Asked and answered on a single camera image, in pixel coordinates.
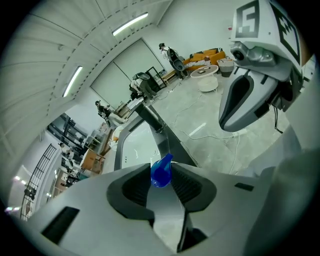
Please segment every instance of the ceiling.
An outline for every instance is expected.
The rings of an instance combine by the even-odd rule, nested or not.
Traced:
[[[102,59],[113,58],[112,52],[133,34],[158,25],[171,2],[46,0],[29,12],[0,62],[0,166],[7,170],[6,181],[41,130],[90,86],[85,82]],[[112,35],[145,12],[146,18]],[[63,98],[78,66],[83,69]]]

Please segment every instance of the ceiling light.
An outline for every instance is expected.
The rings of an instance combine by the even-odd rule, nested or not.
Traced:
[[[68,86],[66,87],[66,89],[65,89],[65,91],[64,91],[64,93],[63,93],[63,97],[66,97],[66,96],[68,95],[71,86],[74,84],[74,82],[75,82],[77,76],[79,75],[80,71],[82,70],[82,68],[83,68],[82,66],[78,66],[78,67],[76,68],[76,70],[75,70],[75,72],[74,72],[74,74],[73,74],[73,76],[72,76],[72,78],[71,78]]]
[[[136,23],[137,21],[140,21],[141,19],[145,18],[148,16],[148,13],[145,12],[141,15],[139,15],[138,17],[135,17],[131,20],[129,20],[128,22],[124,23],[123,25],[121,25],[120,27],[118,27],[116,30],[114,30],[112,32],[112,34],[115,36],[117,34],[119,34],[122,30],[126,29],[127,27],[131,26],[133,23]]]

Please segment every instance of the round table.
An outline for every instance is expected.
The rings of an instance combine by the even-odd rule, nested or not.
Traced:
[[[190,76],[194,79],[199,79],[198,86],[201,92],[216,92],[218,88],[218,80],[214,76],[214,73],[216,73],[218,70],[219,67],[217,65],[202,66],[193,71]]]

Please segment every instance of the bag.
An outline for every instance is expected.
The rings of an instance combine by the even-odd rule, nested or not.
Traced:
[[[230,77],[232,71],[234,70],[234,61],[229,56],[226,56],[225,58],[218,59],[217,63],[219,65],[221,75],[224,78]]]

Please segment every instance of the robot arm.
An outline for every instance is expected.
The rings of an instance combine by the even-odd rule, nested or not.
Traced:
[[[304,53],[296,27],[274,1],[255,0],[238,8],[231,40],[236,67],[224,87],[219,124],[236,132],[261,118],[270,105],[284,112],[290,107],[302,87]]]

